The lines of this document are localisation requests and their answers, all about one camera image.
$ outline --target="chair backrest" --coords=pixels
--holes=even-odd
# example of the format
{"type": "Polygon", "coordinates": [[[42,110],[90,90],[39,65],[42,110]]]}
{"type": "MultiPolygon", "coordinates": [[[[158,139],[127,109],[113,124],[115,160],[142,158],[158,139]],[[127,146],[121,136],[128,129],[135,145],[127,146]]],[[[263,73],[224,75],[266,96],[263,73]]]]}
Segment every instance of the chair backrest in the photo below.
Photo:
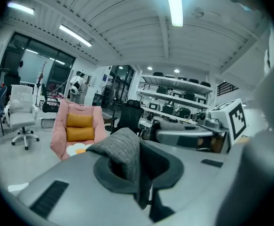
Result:
{"type": "Polygon", "coordinates": [[[139,101],[128,100],[126,104],[121,106],[121,117],[117,128],[128,127],[133,132],[136,132],[143,111],[139,101]]]}
{"type": "Polygon", "coordinates": [[[4,110],[4,104],[5,104],[5,99],[6,99],[6,91],[7,91],[7,87],[6,86],[3,86],[1,89],[0,89],[0,109],[4,110]]]}
{"type": "Polygon", "coordinates": [[[12,85],[10,113],[15,112],[32,112],[32,87],[12,85]]]}
{"type": "Polygon", "coordinates": [[[43,96],[45,98],[45,101],[48,100],[48,97],[47,97],[47,88],[45,86],[45,84],[42,84],[42,91],[43,91],[43,96]]]}
{"type": "Polygon", "coordinates": [[[6,96],[10,96],[11,86],[20,84],[21,77],[18,71],[9,71],[4,75],[4,85],[7,87],[6,96]]]}

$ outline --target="black office chair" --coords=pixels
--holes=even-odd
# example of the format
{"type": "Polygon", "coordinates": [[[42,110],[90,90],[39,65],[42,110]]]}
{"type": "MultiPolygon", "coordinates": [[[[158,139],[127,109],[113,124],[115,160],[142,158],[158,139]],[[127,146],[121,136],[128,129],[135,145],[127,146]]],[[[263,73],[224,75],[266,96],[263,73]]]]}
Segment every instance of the black office chair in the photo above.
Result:
{"type": "Polygon", "coordinates": [[[7,87],[6,90],[6,99],[4,105],[7,105],[9,102],[9,96],[11,94],[11,86],[19,85],[21,77],[19,76],[18,71],[10,70],[6,75],[4,75],[4,85],[7,87]]]}
{"type": "Polygon", "coordinates": [[[47,88],[45,84],[42,84],[42,91],[43,91],[43,96],[45,98],[42,111],[45,113],[47,112],[57,113],[60,107],[60,103],[58,102],[58,99],[47,95],[47,88]]]}
{"type": "Polygon", "coordinates": [[[117,127],[112,130],[111,134],[124,127],[128,127],[136,134],[141,133],[141,129],[138,128],[138,123],[143,112],[144,110],[141,108],[140,101],[128,100],[126,104],[121,106],[120,121],[117,127]]]}

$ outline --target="recessed ceiling light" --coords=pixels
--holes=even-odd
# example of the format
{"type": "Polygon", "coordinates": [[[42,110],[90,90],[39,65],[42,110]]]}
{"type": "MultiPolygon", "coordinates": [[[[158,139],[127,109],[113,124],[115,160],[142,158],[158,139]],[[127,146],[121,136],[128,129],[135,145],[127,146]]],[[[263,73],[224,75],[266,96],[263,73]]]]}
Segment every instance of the recessed ceiling light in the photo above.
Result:
{"type": "Polygon", "coordinates": [[[13,2],[9,2],[9,3],[7,4],[7,6],[8,6],[9,8],[15,8],[15,9],[24,11],[24,12],[26,12],[26,13],[32,14],[32,15],[33,15],[33,12],[34,12],[34,10],[31,9],[31,8],[28,8],[28,7],[22,6],[22,5],[20,5],[20,4],[13,3],[13,2]]]}
{"type": "Polygon", "coordinates": [[[32,51],[32,50],[30,50],[30,49],[26,49],[26,51],[28,51],[28,52],[32,52],[32,53],[34,53],[34,54],[39,54],[38,52],[36,52],[36,51],[32,51]]]}
{"type": "Polygon", "coordinates": [[[70,34],[71,36],[73,36],[74,38],[76,38],[77,40],[79,40],[80,42],[84,43],[85,45],[87,45],[88,47],[91,47],[92,44],[90,44],[88,41],[86,41],[85,39],[83,39],[82,37],[80,37],[78,34],[76,34],[75,32],[71,31],[69,28],[66,28],[64,25],[60,26],[60,30],[63,30],[64,32],[70,34]]]}
{"type": "Polygon", "coordinates": [[[60,63],[61,65],[64,65],[65,63],[59,60],[55,60],[56,62],[60,63]]]}
{"type": "Polygon", "coordinates": [[[183,26],[183,5],[182,0],[168,0],[171,22],[173,26],[183,26]]]}

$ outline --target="ceiling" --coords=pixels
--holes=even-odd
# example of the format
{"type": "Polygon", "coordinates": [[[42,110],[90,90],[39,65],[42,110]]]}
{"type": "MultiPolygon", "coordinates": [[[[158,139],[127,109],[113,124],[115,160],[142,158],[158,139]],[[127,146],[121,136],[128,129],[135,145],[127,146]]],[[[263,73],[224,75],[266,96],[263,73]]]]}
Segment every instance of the ceiling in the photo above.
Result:
{"type": "Polygon", "coordinates": [[[35,10],[10,9],[6,23],[37,32],[98,66],[179,67],[223,74],[250,48],[264,57],[260,36],[268,21],[229,0],[182,0],[184,26],[171,24],[168,0],[13,0],[35,10]],[[196,18],[200,8],[204,16],[196,18]],[[59,30],[63,24],[92,43],[59,30]]]}

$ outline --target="white office chair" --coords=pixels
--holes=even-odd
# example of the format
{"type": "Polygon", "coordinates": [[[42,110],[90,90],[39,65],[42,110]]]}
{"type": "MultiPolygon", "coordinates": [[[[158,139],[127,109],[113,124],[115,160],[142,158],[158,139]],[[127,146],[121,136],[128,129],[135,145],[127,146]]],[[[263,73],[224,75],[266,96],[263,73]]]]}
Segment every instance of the white office chair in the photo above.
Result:
{"type": "Polygon", "coordinates": [[[28,150],[27,137],[33,137],[39,141],[39,137],[34,135],[32,130],[25,131],[25,126],[35,125],[38,115],[37,107],[32,104],[32,87],[12,85],[10,104],[5,107],[4,113],[11,129],[22,128],[17,131],[18,135],[12,139],[12,145],[18,138],[23,138],[25,150],[28,150]]]}

